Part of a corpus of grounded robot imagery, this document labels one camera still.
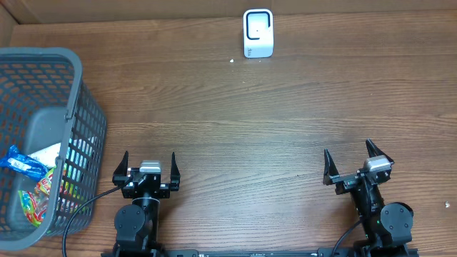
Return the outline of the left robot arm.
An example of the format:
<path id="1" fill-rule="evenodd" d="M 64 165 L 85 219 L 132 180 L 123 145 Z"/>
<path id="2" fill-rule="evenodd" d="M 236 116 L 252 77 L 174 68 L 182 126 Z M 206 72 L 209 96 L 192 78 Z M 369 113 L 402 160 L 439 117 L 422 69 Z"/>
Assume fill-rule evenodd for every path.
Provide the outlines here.
<path id="1" fill-rule="evenodd" d="M 181 174 L 176 155 L 171 155 L 170 181 L 161 181 L 161 163 L 142 161 L 139 167 L 128 165 L 129 154 L 113 173 L 112 182 L 131 203 L 119 209 L 114 219 L 115 256 L 167 256 L 165 246 L 158 242 L 159 213 L 162 199 L 178 191 Z"/>

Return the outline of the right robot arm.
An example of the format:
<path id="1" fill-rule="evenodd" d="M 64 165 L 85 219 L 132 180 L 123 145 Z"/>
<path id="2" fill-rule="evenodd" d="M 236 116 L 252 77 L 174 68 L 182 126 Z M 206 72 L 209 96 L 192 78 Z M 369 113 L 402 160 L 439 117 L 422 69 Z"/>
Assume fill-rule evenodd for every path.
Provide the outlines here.
<path id="1" fill-rule="evenodd" d="M 379 185 L 391 179 L 394 160 L 371 139 L 366 139 L 368 158 L 355 174 L 342 176 L 328 149 L 323 150 L 323 184 L 334 185 L 337 195 L 349 193 L 358 213 L 355 222 L 335 243 L 329 256 L 418 256 L 412 242 L 413 209 L 402 202 L 386 204 Z M 362 226 L 365 239 L 342 248 L 344 239 Z"/>

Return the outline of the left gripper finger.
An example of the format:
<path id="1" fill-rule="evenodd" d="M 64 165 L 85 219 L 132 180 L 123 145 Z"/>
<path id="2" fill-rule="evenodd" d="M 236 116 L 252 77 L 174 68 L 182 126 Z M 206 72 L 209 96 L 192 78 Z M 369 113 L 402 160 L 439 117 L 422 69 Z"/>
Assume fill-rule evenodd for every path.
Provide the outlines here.
<path id="1" fill-rule="evenodd" d="M 129 179 L 127 172 L 128 172 L 128 165 L 129 162 L 129 152 L 125 151 L 124 156 L 113 172 L 112 176 L 112 182 L 115 186 L 121 186 L 122 184 L 125 184 L 127 180 Z"/>
<path id="2" fill-rule="evenodd" d="M 171 156 L 171 174 L 170 174 L 170 191 L 178 191 L 181 182 L 181 174 L 176 163 L 176 155 L 173 152 Z"/>

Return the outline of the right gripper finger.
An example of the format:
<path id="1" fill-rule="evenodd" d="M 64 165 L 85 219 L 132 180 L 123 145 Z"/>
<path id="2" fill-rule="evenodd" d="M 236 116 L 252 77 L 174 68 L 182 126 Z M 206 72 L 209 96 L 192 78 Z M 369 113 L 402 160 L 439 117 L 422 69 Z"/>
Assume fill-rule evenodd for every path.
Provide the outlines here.
<path id="1" fill-rule="evenodd" d="M 323 171 L 323 184 L 329 186 L 335 184 L 339 180 L 340 175 L 336 165 L 327 148 L 323 151 L 324 156 L 324 171 Z"/>
<path id="2" fill-rule="evenodd" d="M 365 143 L 370 158 L 384 156 L 391 164 L 394 164 L 394 160 L 377 147 L 377 145 L 370 138 L 366 139 Z"/>

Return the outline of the green Haribo gummy bag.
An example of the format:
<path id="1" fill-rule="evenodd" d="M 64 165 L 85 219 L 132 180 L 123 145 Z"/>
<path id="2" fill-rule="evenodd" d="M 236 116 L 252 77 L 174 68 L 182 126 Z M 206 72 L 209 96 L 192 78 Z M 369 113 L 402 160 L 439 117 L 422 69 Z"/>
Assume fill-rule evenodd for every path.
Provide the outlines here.
<path id="1" fill-rule="evenodd" d="M 53 173 L 54 168 L 46 173 L 36 184 L 33 191 L 18 191 L 24 215 L 29 223 L 35 227 L 39 227 L 46 216 Z"/>

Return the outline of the blue snack bar wrapper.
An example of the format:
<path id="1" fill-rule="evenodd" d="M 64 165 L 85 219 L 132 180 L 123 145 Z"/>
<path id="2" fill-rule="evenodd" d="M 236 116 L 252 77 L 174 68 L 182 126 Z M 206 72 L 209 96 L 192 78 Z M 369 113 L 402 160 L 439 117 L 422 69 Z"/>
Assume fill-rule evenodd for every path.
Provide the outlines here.
<path id="1" fill-rule="evenodd" d="M 40 181 L 49 171 L 41 162 L 21 154 L 16 145 L 10 146 L 6 155 L 1 158 L 1 167 L 14 170 L 34 181 Z"/>

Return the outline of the white tube with gold cap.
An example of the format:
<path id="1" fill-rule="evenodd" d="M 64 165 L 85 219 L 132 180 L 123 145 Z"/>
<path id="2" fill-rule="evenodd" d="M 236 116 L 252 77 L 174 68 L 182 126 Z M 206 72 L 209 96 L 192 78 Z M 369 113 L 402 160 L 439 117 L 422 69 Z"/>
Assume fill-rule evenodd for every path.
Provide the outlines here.
<path id="1" fill-rule="evenodd" d="M 69 147 L 66 152 L 66 159 L 77 164 L 78 166 L 85 167 L 87 164 L 87 157 L 94 153 L 93 145 L 96 143 L 97 137 L 90 137 L 89 139 L 69 139 Z M 29 157 L 39 161 L 48 169 L 56 166 L 55 159 L 59 155 L 61 148 L 60 143 L 55 143 L 39 151 L 29 154 Z"/>

